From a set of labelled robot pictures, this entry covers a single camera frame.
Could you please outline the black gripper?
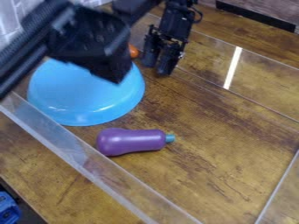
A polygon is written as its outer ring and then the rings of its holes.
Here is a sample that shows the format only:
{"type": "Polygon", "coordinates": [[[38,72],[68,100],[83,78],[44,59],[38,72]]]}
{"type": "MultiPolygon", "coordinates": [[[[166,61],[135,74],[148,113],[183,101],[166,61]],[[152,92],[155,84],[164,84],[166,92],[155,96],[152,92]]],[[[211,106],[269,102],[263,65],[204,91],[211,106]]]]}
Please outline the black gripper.
{"type": "Polygon", "coordinates": [[[203,13],[194,7],[199,0],[166,0],[160,24],[150,25],[144,36],[144,51],[142,63],[154,67],[158,61],[160,48],[166,41],[174,43],[163,47],[163,54],[158,63],[158,73],[168,76],[183,56],[183,48],[188,43],[192,25],[203,19],[203,13]]]}

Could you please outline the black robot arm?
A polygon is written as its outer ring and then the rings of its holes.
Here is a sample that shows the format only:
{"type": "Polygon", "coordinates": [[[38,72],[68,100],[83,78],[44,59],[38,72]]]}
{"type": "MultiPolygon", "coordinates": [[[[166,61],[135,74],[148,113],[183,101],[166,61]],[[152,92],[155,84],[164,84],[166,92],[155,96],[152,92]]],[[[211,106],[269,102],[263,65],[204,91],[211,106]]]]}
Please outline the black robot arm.
{"type": "Polygon", "coordinates": [[[112,0],[111,10],[95,10],[70,0],[44,0],[23,18],[23,31],[0,50],[0,100],[47,57],[86,68],[120,83],[132,67],[131,29],[159,4],[160,24],[144,35],[143,65],[162,76],[183,57],[192,26],[203,19],[199,0],[112,0]]]}

